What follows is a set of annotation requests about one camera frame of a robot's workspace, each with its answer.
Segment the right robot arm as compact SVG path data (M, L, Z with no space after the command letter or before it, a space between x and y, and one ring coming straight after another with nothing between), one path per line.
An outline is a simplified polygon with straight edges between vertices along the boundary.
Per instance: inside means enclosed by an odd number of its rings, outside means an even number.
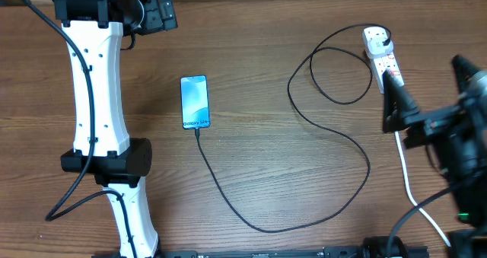
M398 237L400 228L419 209L450 193L460 222L469 230L450 232L451 257L486 255L486 72L461 55L451 60L458 101L423 112L406 87L389 71L383 74L383 131L406 131L406 148L432 147L446 189L411 208L385 237L364 240L360 257L424 257L424 247L411 248Z

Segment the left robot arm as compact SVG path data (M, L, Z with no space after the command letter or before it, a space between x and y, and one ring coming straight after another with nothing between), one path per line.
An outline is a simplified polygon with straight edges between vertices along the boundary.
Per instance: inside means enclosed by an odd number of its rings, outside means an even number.
M123 114L123 37L177 28L173 0L52 0L67 37L76 129L62 169L94 176L112 206L120 238L117 257L161 257L146 193L152 149L128 134Z

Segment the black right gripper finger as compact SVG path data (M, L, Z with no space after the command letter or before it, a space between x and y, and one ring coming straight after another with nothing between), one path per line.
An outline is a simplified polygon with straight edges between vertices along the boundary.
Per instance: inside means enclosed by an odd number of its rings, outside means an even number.
M382 74L382 79L384 89L383 132L401 131L410 127L411 118L420 113L418 105L389 69Z
M462 55L455 55L451 60L457 83L458 94L482 93L482 71Z

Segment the blue Galaxy smartphone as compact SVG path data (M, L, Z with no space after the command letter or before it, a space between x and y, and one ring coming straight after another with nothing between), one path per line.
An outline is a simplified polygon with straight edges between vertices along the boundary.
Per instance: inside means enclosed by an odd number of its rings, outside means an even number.
M208 128L211 125L208 82L205 75L180 79L182 122L185 130Z

